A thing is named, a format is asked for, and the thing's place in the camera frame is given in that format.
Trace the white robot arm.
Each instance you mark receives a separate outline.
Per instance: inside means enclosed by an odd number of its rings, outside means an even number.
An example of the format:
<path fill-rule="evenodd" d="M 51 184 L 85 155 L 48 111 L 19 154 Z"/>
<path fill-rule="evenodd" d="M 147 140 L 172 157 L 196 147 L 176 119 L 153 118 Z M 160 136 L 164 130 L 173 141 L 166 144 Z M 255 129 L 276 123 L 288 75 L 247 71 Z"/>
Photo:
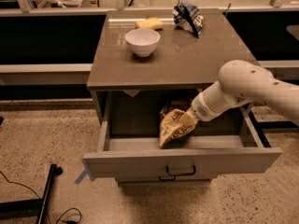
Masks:
<path fill-rule="evenodd" d="M 224 64 L 218 80 L 192 100 L 187 114 L 195 123 L 210 121 L 230 108 L 250 102 L 267 105 L 299 125 L 299 87 L 274 78 L 259 65 L 241 60 Z"/>

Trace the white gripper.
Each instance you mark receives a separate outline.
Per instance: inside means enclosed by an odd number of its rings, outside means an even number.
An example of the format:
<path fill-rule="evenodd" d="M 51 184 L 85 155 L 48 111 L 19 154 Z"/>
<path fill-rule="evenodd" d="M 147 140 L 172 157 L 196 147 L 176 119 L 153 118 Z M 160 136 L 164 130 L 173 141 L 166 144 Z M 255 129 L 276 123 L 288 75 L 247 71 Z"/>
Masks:
<path fill-rule="evenodd" d="M 204 94 L 199 93 L 193 100 L 191 104 L 191 108 L 186 111 L 186 116 L 188 117 L 188 122 L 195 126 L 198 120 L 201 121 L 211 121 L 214 118 L 218 117 L 223 113 L 221 111 L 212 110 L 204 99 Z"/>

